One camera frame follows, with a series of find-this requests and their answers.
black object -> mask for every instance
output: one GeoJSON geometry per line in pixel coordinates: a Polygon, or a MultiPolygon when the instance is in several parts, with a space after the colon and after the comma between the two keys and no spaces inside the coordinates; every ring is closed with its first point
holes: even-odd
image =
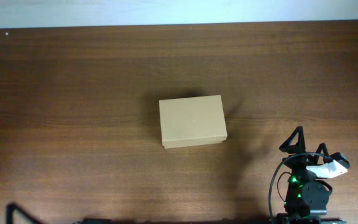
{"type": "Polygon", "coordinates": [[[306,166],[318,166],[318,160],[323,157],[323,162],[328,163],[333,160],[340,163],[346,169],[350,168],[349,161],[341,153],[328,154],[325,143],[321,143],[316,152],[306,152],[303,128],[297,127],[291,136],[280,146],[282,152],[290,155],[283,158],[282,163],[277,167],[269,189],[269,209],[272,223],[274,223],[271,211],[271,193],[274,178],[282,165],[291,169],[291,176],[288,179],[288,190],[285,198],[284,207],[287,214],[278,214],[276,222],[282,224],[292,223],[322,223],[320,215],[327,214],[326,205],[333,188],[325,181],[321,180],[306,166]],[[295,136],[298,135],[298,142],[292,144],[295,136]]]}

tabletop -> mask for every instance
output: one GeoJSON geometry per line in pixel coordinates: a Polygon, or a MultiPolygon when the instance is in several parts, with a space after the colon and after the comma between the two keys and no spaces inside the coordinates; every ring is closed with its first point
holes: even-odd
{"type": "Polygon", "coordinates": [[[0,223],[266,217],[297,126],[349,159],[327,217],[358,223],[358,21],[0,29],[0,223]],[[207,95],[227,140],[164,149],[158,101],[207,95]]]}

cardboard box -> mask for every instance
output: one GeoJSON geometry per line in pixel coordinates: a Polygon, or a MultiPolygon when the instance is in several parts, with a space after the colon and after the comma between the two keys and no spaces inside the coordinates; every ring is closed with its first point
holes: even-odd
{"type": "Polygon", "coordinates": [[[160,100],[166,148],[222,143],[227,138],[221,96],[160,100]]]}

white box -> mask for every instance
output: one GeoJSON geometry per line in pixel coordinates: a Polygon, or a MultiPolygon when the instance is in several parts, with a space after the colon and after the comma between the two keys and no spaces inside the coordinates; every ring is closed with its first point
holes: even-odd
{"type": "Polygon", "coordinates": [[[227,138],[221,96],[160,100],[166,148],[222,143],[227,138]]]}

box top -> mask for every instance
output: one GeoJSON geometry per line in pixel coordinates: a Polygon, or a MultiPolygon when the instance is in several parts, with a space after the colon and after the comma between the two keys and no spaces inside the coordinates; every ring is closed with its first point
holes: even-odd
{"type": "Polygon", "coordinates": [[[227,136],[221,96],[160,100],[162,141],[227,136]]]}

